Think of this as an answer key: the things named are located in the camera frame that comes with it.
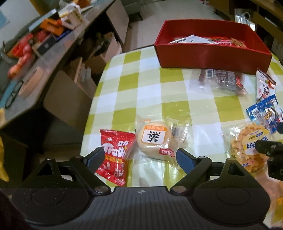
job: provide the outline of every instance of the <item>yellow cloth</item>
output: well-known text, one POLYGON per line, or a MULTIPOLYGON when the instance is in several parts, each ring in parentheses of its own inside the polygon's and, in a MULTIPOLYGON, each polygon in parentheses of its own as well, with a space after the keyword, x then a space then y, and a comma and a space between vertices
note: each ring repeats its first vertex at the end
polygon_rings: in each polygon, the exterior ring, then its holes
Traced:
POLYGON ((8 182, 9 176, 6 173, 3 164, 4 164, 4 145, 3 145, 2 139, 0 137, 0 179, 8 182))

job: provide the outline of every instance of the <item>tiled floor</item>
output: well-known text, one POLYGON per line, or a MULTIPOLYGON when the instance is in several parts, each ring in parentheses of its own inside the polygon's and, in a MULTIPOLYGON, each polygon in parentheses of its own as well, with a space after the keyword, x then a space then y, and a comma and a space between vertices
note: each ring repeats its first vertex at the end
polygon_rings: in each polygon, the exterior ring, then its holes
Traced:
POLYGON ((142 6, 143 21, 130 23, 124 52, 154 44, 155 39, 164 23, 170 19, 219 19, 213 14, 213 7, 202 4, 199 0, 165 0, 142 6))

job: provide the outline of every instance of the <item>green and white checkered tablecloth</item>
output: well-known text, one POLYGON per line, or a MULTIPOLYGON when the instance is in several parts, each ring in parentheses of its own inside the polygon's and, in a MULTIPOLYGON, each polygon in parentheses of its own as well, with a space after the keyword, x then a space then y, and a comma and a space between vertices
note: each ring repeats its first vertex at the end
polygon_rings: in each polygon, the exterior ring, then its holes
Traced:
MULTIPOLYGON (((190 84, 199 74, 200 69, 161 68, 154 47, 115 56, 107 64, 93 98, 81 155, 86 156, 101 146, 99 129, 134 133, 136 114, 143 118, 159 114, 160 118, 191 119, 186 150, 195 156, 224 162, 227 149, 221 128, 249 121, 245 110, 256 102, 256 77, 245 74, 244 87, 248 94, 237 96, 232 91, 209 87, 192 91, 190 84)), ((283 67, 275 56, 268 74, 277 82, 276 97, 283 105, 283 67)), ((129 161, 127 186, 170 188, 184 175, 168 162, 133 159, 129 161)), ((100 178, 110 187, 115 186, 100 178)))

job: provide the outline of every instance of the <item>red box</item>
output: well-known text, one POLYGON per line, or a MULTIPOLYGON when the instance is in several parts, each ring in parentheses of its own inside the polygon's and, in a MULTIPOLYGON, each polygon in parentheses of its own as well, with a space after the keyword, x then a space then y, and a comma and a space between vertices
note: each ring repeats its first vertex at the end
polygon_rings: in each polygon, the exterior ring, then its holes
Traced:
POLYGON ((269 49, 248 25, 221 20, 165 21, 154 47, 163 68, 209 68, 256 74, 257 68, 266 73, 272 58, 269 49), (201 43, 168 44, 175 38, 192 34, 235 38, 244 41, 247 48, 201 43))

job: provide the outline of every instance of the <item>yellow snack pieces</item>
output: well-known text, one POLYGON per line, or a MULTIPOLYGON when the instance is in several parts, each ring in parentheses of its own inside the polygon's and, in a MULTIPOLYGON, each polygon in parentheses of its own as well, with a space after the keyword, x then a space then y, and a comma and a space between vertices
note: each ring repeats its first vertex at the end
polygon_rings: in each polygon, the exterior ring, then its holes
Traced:
POLYGON ((251 123, 245 125, 236 138, 231 140, 231 154, 248 172, 262 168, 268 159, 254 148, 254 142, 262 138, 266 140, 270 138, 268 130, 262 125, 251 123))

